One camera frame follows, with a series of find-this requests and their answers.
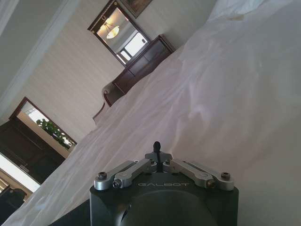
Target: wooden door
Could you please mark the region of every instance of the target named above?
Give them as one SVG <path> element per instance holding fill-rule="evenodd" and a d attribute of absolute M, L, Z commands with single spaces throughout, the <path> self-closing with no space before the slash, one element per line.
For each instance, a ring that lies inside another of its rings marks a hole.
<path fill-rule="evenodd" d="M 16 117 L 0 126 L 0 152 L 40 184 L 65 159 Z"/>

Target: artwork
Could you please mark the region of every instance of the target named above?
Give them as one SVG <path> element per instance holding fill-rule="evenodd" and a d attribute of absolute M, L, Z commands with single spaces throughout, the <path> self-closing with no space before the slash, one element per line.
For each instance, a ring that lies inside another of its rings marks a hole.
<path fill-rule="evenodd" d="M 137 18 L 152 0 L 120 0 Z"/>

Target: mirror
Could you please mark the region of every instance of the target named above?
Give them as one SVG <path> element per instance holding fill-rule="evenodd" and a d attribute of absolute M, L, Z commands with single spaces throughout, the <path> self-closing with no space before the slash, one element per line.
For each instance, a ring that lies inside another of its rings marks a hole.
<path fill-rule="evenodd" d="M 116 1 L 110 1 L 88 28 L 124 65 L 128 65 L 150 40 Z"/>

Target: door frame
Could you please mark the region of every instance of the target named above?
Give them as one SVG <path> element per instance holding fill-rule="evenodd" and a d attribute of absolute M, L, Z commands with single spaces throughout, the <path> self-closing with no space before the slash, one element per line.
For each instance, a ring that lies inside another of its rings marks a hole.
<path fill-rule="evenodd" d="M 9 119 L 9 120 L 12 120 L 12 119 L 16 118 L 17 115 L 20 113 L 22 107 L 26 104 L 26 102 L 28 102 L 28 103 L 30 103 L 32 106 L 34 106 L 35 109 L 37 109 L 39 112 L 41 112 L 43 115 L 45 115 L 46 118 L 48 118 L 50 121 L 52 121 L 53 124 L 54 124 L 55 126 L 57 126 L 64 134 L 67 134 L 68 137 L 70 137 L 68 133 L 66 133 L 61 127 L 59 127 L 59 126 L 58 126 L 51 118 L 49 118 L 49 117 L 48 117 L 41 109 L 39 109 L 39 108 L 38 108 L 38 107 L 37 107 L 30 99 L 28 99 L 27 97 L 24 97 L 24 98 L 22 99 L 22 101 L 19 103 L 18 107 L 14 110 L 14 112 L 11 114 L 11 116 L 10 116 L 8 119 Z M 75 144 L 77 144 L 77 142 L 76 142 L 72 137 L 70 137 L 70 139 L 71 139 Z"/>

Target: white duvet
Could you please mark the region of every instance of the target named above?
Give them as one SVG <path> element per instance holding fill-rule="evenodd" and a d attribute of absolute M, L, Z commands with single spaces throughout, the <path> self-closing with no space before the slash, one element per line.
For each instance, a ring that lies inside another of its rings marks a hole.
<path fill-rule="evenodd" d="M 4 225 L 50 224 L 88 199 L 99 171 L 142 159 L 156 140 L 176 158 L 232 174 L 238 225 L 300 225 L 301 2 L 237 2 L 219 2 Z"/>

